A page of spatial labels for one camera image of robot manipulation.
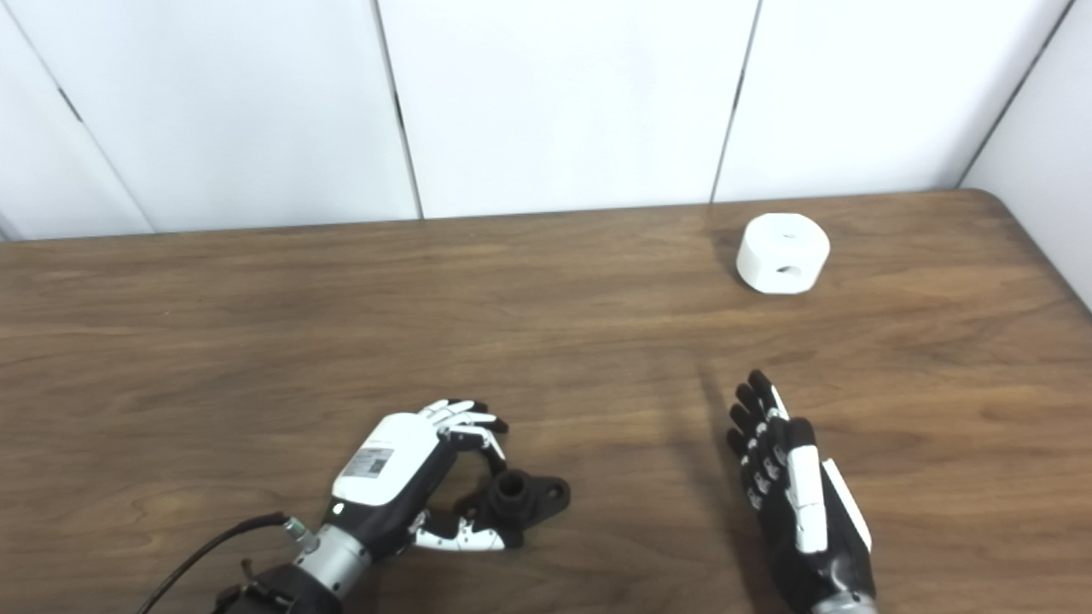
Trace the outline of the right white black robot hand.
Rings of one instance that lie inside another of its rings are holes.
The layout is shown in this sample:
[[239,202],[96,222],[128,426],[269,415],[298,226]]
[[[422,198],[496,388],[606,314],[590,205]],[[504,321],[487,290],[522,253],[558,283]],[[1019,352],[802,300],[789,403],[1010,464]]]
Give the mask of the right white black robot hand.
[[792,417],[759,369],[737,385],[729,420],[741,494],[790,611],[877,613],[869,527],[834,459],[822,459],[810,420]]

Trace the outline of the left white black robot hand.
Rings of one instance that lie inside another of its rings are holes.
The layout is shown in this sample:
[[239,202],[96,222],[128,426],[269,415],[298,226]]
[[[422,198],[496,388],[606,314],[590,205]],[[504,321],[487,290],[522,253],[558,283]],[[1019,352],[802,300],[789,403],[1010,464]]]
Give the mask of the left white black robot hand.
[[462,452],[479,452],[496,477],[507,470],[497,435],[508,425],[484,402],[440,399],[380,420],[333,482],[323,524],[339,528],[372,562],[407,547],[486,552],[522,547],[522,535],[479,518],[432,512],[434,496]]

